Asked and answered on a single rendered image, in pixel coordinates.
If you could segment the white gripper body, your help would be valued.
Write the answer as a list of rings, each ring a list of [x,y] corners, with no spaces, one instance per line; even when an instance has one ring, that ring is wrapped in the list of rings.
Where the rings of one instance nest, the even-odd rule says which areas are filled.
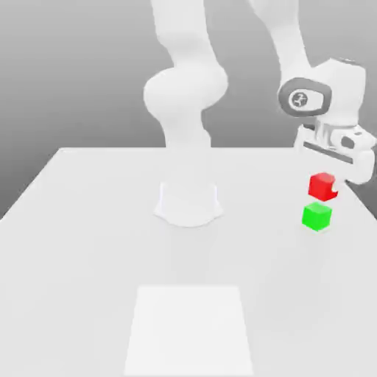
[[[294,148],[305,159],[313,164],[327,168],[331,174],[343,174],[344,176],[353,173],[353,159],[343,155],[330,147],[323,147],[314,139],[315,126],[313,124],[302,124],[297,129]]]

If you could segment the small red cube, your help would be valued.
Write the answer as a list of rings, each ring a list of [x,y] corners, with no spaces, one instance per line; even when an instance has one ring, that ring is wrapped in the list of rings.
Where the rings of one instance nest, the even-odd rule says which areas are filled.
[[[323,202],[334,199],[338,191],[333,190],[335,177],[329,173],[321,172],[310,177],[308,194]]]

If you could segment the small green cube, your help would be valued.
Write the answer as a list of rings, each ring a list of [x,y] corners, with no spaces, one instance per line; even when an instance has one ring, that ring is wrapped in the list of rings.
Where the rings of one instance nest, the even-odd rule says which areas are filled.
[[[306,227],[320,231],[326,229],[331,222],[332,209],[319,202],[312,202],[303,208],[302,224]]]

